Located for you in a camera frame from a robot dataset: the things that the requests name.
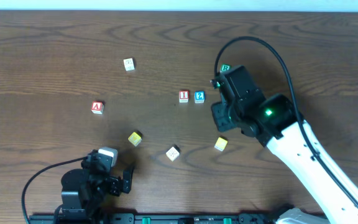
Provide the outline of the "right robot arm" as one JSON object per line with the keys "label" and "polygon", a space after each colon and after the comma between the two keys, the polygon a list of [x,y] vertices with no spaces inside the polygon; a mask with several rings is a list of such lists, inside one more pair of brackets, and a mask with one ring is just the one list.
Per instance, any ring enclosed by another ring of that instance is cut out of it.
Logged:
{"label": "right robot arm", "polygon": [[239,128],[256,138],[297,176],[330,223],[358,223],[357,186],[286,96],[266,98],[242,65],[218,73],[211,84],[221,95],[211,107],[218,131]]}

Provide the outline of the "red letter A block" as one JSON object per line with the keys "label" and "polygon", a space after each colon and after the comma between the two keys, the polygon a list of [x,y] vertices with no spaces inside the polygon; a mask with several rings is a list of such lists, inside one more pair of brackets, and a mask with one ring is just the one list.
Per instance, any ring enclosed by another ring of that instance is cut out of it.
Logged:
{"label": "red letter A block", "polygon": [[91,111],[94,114],[103,114],[104,104],[101,101],[93,101],[91,105]]}

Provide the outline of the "red letter I block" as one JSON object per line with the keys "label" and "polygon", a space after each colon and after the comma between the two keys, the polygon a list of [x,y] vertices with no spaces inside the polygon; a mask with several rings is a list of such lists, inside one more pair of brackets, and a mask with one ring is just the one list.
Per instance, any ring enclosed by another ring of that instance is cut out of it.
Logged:
{"label": "red letter I block", "polygon": [[180,103],[189,102],[189,91],[188,90],[180,90],[178,94],[179,94],[178,99],[179,99]]}

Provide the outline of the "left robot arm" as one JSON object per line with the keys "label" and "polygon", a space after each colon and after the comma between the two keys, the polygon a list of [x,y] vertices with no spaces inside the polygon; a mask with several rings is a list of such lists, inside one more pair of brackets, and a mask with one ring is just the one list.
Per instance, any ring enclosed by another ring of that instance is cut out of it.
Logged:
{"label": "left robot arm", "polygon": [[128,194],[132,187],[134,164],[129,165],[122,177],[111,175],[113,158],[98,152],[88,154],[80,169],[63,175],[62,204],[55,210],[54,223],[106,223],[108,216],[101,204],[108,195]]}

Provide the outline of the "blue number 2 block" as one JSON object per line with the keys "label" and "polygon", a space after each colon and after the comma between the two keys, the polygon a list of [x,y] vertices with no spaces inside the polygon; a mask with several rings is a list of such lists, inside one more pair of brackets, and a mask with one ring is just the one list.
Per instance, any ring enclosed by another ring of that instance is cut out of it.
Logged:
{"label": "blue number 2 block", "polygon": [[194,100],[196,104],[204,103],[205,101],[204,91],[196,91],[194,95]]}

